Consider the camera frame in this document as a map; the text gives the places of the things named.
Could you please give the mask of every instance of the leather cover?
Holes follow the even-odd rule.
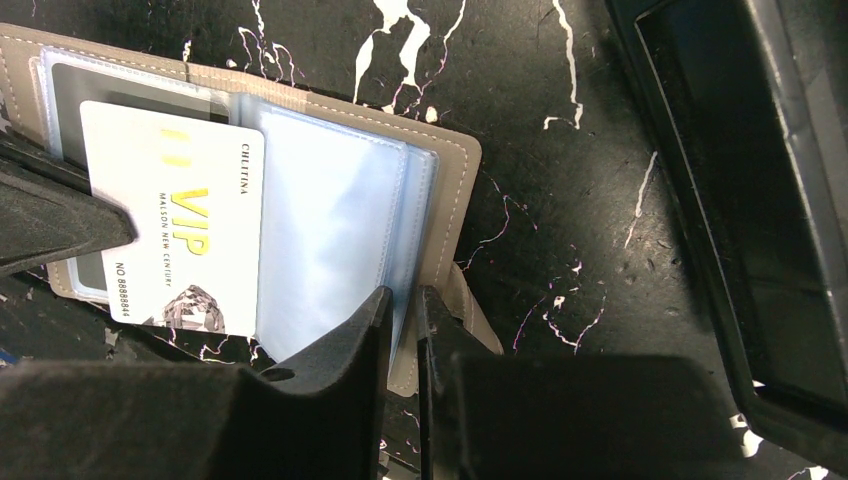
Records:
[[[313,117],[402,140],[438,153],[439,177],[422,248],[418,283],[435,286],[451,312],[465,321],[471,333],[479,335],[478,338],[493,351],[502,352],[497,337],[468,291],[461,271],[453,264],[459,232],[480,165],[480,144],[474,138],[243,72],[183,63],[0,24],[0,90],[6,98],[15,131],[39,145],[47,143],[47,131],[41,86],[35,69],[41,48],[45,46],[203,87],[251,93]],[[67,287],[66,263],[52,263],[48,265],[48,271],[54,292],[74,298]],[[412,395],[418,387],[415,323],[413,318],[407,318],[403,339],[389,375],[389,390],[402,396]]]

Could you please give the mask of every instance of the beige wallet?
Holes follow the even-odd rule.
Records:
[[[481,149],[474,138],[238,71],[183,63],[0,24],[0,90],[6,99],[15,131],[39,145],[45,145],[47,141],[43,96],[37,75],[41,49],[46,46],[202,87],[254,94],[300,113],[437,152],[439,176],[422,247],[418,283],[434,285],[452,314],[462,319],[466,328],[492,351],[502,353],[501,345],[468,290],[461,270],[453,263],[480,164]],[[53,291],[60,296],[75,298],[68,288],[66,262],[52,263],[48,265],[48,271]],[[388,383],[391,391],[410,396],[418,387],[415,319],[407,319],[402,335]]]

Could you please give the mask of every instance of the black marble surface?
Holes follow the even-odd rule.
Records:
[[[662,161],[602,2],[2,0],[0,21],[244,69],[475,136],[483,164],[456,260],[507,354],[693,358],[725,393],[751,454],[740,478],[836,478],[731,416]],[[171,343],[207,361],[267,362],[244,341],[122,330],[56,300],[36,276],[0,279],[8,358],[185,360]],[[414,400],[390,399],[385,450],[411,465],[415,415]]]

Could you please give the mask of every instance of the card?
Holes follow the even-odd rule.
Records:
[[[92,194],[138,235],[102,252],[112,318],[253,336],[264,136],[93,101],[80,116]]]
[[[66,52],[61,52],[61,55],[68,56]],[[84,62],[88,68],[98,68],[90,59]],[[110,73],[96,72],[88,68],[56,63],[48,69],[50,84],[53,86],[55,120],[60,134],[58,146],[65,161],[80,168],[86,168],[87,159],[82,143],[79,107],[87,100],[216,123],[229,123],[229,111],[223,104],[119,78],[113,70],[106,69],[110,67],[99,67]],[[105,297],[106,279],[100,254],[83,255],[70,261],[73,263],[71,271],[75,277],[71,280],[74,290],[91,298]]]

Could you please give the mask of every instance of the white card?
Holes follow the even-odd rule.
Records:
[[[92,194],[138,235],[102,252],[112,318],[253,336],[263,135],[92,101],[80,114]]]

